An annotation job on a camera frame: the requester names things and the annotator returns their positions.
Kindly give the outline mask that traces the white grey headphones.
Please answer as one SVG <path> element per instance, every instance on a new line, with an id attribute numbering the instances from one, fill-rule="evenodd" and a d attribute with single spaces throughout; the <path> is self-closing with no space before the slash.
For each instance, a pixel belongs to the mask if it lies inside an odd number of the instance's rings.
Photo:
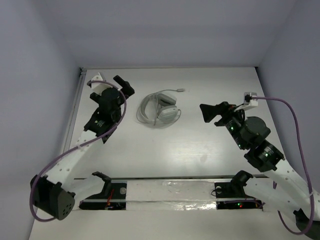
<path id="1" fill-rule="evenodd" d="M 156 126 L 157 122 L 163 125 L 172 125 L 177 122 L 182 111 L 177 107 L 177 98 L 170 92 L 179 92 L 178 89 L 165 89 L 148 94 L 140 102 L 136 119 L 141 124 Z M 147 105 L 154 103 L 154 117 L 149 118 L 146 113 Z"/>

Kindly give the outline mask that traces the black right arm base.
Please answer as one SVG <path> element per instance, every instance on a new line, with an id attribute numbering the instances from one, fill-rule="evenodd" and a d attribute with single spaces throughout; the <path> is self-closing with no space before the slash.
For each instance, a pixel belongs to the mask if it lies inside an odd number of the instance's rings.
<path id="1" fill-rule="evenodd" d="M 253 175 L 241 170 L 229 182 L 214 184 L 211 196 L 217 199 L 218 210 L 263 210 L 264 202 L 245 194 L 244 187 Z"/>

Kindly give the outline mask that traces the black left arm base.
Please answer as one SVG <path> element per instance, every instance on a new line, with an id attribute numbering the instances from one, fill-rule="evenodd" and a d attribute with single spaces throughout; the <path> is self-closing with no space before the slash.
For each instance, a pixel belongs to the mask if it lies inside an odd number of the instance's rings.
<path id="1" fill-rule="evenodd" d="M 94 172 L 93 176 L 103 181 L 101 190 L 93 194 L 79 204 L 81 210 L 126 210 L 126 182 L 112 182 L 112 179 L 101 173 Z"/>

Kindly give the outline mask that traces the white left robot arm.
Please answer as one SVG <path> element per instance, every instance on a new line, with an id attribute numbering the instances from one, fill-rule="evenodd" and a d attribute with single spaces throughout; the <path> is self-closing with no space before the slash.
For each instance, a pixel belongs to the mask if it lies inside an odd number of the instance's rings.
<path id="1" fill-rule="evenodd" d="M 98 73 L 87 82 L 92 89 L 89 97 L 97 103 L 97 109 L 84 125 L 76 145 L 54 158 L 30 181 L 29 208 L 35 220 L 61 221 L 88 197 L 113 197 L 112 179 L 98 170 L 81 182 L 75 181 L 81 166 L 92 159 L 123 121 L 127 99 L 135 93 L 119 75 L 113 80 L 118 86 Z"/>

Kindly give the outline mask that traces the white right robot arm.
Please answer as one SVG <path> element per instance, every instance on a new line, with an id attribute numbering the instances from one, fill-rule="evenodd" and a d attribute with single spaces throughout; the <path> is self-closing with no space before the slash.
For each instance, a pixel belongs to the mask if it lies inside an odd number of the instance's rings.
<path id="1" fill-rule="evenodd" d="M 224 101 L 217 105 L 200 104 L 203 120 L 211 122 L 216 116 L 220 120 L 214 124 L 226 127 L 241 150 L 246 150 L 244 158 L 260 173 L 273 180 L 273 185 L 265 185 L 252 174 L 241 170 L 230 182 L 215 184 L 218 198 L 257 198 L 271 204 L 278 215 L 286 215 L 295 220 L 299 231 L 294 235 L 305 235 L 312 240 L 320 238 L 320 194 L 312 187 L 310 180 L 304 180 L 273 144 L 267 141 L 271 130 L 264 120 L 257 116 L 245 115 L 250 105 L 233 105 Z"/>

